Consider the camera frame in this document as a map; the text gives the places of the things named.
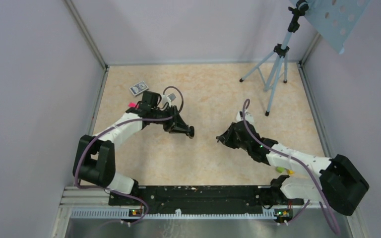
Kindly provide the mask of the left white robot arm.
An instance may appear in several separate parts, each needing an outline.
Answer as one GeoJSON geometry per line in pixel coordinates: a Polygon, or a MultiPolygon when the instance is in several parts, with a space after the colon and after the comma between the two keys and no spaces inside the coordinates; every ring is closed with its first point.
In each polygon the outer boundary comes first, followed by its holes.
{"type": "Polygon", "coordinates": [[[151,123],[162,125],[167,133],[193,138],[195,128],[181,118],[182,107],[171,102],[164,93],[145,91],[136,106],[128,108],[115,123],[96,135],[82,136],[72,170],[75,185],[83,180],[90,183],[90,188],[119,192],[127,205],[135,204],[139,199],[137,181],[117,172],[116,149],[151,123]]]}

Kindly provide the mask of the black earbud charging case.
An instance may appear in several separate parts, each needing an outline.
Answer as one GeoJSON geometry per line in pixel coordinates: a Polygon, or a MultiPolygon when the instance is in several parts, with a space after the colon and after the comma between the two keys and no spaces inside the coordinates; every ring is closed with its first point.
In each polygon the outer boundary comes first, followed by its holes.
{"type": "Polygon", "coordinates": [[[193,139],[194,138],[194,135],[195,135],[195,128],[193,126],[190,126],[189,127],[189,134],[188,134],[188,137],[190,139],[193,139]]]}

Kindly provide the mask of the white earbud charging case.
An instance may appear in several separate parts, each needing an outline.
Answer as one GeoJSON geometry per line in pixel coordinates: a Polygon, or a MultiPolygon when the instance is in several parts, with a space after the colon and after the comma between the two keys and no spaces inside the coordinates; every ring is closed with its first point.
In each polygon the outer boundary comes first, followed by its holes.
{"type": "Polygon", "coordinates": [[[243,112],[239,111],[236,115],[236,122],[242,121],[243,120],[243,112]]]}

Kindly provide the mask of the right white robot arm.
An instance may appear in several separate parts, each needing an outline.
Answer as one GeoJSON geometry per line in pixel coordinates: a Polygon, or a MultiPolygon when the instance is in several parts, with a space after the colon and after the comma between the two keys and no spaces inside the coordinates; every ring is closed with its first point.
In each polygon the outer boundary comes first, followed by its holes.
{"type": "Polygon", "coordinates": [[[336,212],[351,216],[370,186],[354,164],[344,155],[333,158],[309,155],[276,140],[260,137],[253,125],[233,122],[216,139],[232,149],[243,149],[256,162],[283,167],[304,178],[286,178],[271,191],[277,204],[289,199],[327,202],[336,212]]]}

